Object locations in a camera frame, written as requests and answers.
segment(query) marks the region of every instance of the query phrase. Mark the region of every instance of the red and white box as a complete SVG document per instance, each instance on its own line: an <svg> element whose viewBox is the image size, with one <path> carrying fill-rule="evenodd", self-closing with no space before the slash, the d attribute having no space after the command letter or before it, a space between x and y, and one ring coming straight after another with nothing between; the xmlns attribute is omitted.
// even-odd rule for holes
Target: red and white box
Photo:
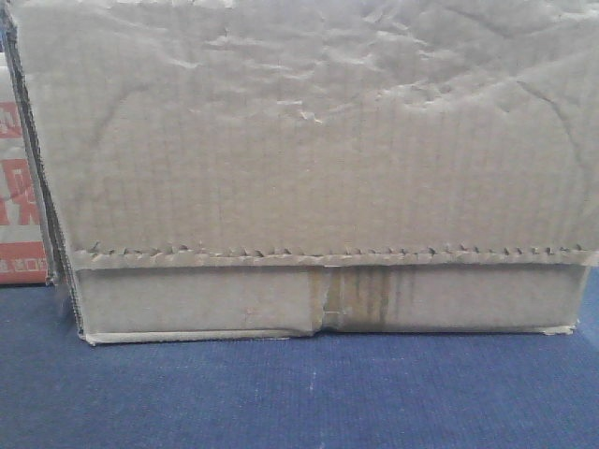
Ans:
<svg viewBox="0 0 599 449"><path fill-rule="evenodd" d="M0 283L46 279L39 213L4 53L0 54Z"/></svg>

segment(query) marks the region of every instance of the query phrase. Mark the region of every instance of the jagged perforated edge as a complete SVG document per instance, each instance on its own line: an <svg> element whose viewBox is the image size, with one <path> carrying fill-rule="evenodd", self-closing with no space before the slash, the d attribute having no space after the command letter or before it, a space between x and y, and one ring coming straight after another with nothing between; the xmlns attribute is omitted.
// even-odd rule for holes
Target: jagged perforated edge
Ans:
<svg viewBox="0 0 599 449"><path fill-rule="evenodd" d="M437 264L566 264L597 266L599 252L576 249L504 248L502 251L480 251L478 248L422 252L393 250L377 253L354 250L347 253L320 254L292 253L288 250L251 252L240 250L229 253L207 253L186 246L152 250L100 252L78 250L72 255L75 270L114 268L186 268L186 267L351 267Z"/></svg>
<svg viewBox="0 0 599 449"><path fill-rule="evenodd" d="M37 208L40 213L40 228L44 250L48 260L47 284L66 284L71 299L75 320L80 336L83 334L83 320L79 294L76 288L74 270L66 255L65 236L60 228L56 209L48 187L44 163L42 161L33 113L29 103L29 93L25 85L21 58L17 45L17 27L8 12L9 0L0 4L0 23L4 27L2 42L7 58L8 70L22 124L23 143L27 155L29 171L34 184Z"/></svg>

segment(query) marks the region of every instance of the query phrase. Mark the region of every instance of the blue fabric surface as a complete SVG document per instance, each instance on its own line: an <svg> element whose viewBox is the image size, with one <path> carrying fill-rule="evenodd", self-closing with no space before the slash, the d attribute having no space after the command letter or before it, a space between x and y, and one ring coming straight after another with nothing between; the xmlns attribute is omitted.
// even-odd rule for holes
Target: blue fabric surface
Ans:
<svg viewBox="0 0 599 449"><path fill-rule="evenodd" d="M599 272L579 330L92 348L0 289L0 447L599 448Z"/></svg>

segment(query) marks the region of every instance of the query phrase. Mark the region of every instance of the printed label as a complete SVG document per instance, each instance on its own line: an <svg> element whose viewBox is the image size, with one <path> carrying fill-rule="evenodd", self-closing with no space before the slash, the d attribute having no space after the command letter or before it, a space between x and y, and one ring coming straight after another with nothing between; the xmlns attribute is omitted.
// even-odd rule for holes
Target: printed label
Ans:
<svg viewBox="0 0 599 449"><path fill-rule="evenodd" d="M0 283L44 282L47 271L41 241L0 243Z"/></svg>
<svg viewBox="0 0 599 449"><path fill-rule="evenodd" d="M0 225L39 225L39 213L27 161L6 159L0 161L0 165L8 187L8 198L0 196ZM8 201L19 211L12 222L8 216Z"/></svg>
<svg viewBox="0 0 599 449"><path fill-rule="evenodd" d="M21 122L17 104L0 102L0 138L20 138L22 136Z"/></svg>

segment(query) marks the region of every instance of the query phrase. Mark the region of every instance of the cardboard box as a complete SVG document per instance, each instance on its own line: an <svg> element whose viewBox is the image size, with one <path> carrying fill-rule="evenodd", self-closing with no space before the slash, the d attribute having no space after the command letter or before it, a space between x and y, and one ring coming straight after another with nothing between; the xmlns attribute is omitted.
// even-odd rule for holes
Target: cardboard box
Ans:
<svg viewBox="0 0 599 449"><path fill-rule="evenodd" d="M576 323L591 5L14 0L5 23L89 342Z"/></svg>
<svg viewBox="0 0 599 449"><path fill-rule="evenodd" d="M46 272L19 112L0 51L0 283L45 282Z"/></svg>

